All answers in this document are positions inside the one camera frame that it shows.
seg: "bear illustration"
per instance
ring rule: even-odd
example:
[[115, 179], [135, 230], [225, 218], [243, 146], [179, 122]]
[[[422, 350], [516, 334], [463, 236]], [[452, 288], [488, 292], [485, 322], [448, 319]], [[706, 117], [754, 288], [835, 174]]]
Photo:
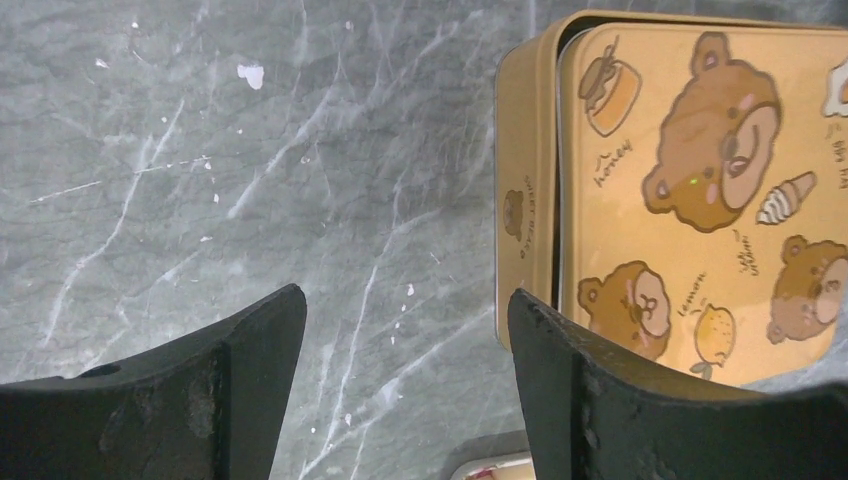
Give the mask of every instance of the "bear illustration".
[[524, 221], [524, 192], [510, 190], [504, 199], [504, 229], [521, 241], [521, 223]]
[[651, 213], [674, 212], [709, 233], [735, 222], [762, 186], [782, 110], [772, 77], [732, 58], [723, 33], [700, 36], [690, 69], [660, 125], [642, 197]]
[[581, 280], [577, 303], [591, 317], [589, 329], [647, 359], [665, 352], [671, 304], [662, 278], [645, 262], [619, 265], [601, 281]]
[[807, 243], [801, 235], [783, 243], [783, 263], [771, 299], [766, 335], [773, 344], [821, 334], [836, 321], [848, 280], [848, 247], [829, 240]]

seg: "brown bear head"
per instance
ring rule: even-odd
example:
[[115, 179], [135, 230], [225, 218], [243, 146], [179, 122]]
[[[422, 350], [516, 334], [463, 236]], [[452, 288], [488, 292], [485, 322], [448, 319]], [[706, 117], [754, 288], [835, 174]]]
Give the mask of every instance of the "brown bear head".
[[848, 280], [848, 247], [831, 241], [809, 244], [795, 235], [783, 243], [783, 262], [767, 330], [773, 344], [815, 337], [836, 321]]
[[704, 33], [692, 79], [660, 126], [657, 164], [642, 182], [651, 213], [674, 212], [704, 233], [736, 221], [762, 185], [780, 129], [774, 80]]
[[503, 221], [506, 233], [521, 241], [521, 223], [524, 221], [524, 192], [510, 190], [504, 199]]
[[665, 352], [671, 304], [662, 278], [644, 262], [620, 265], [603, 281], [582, 280], [577, 291], [590, 330], [650, 360]]

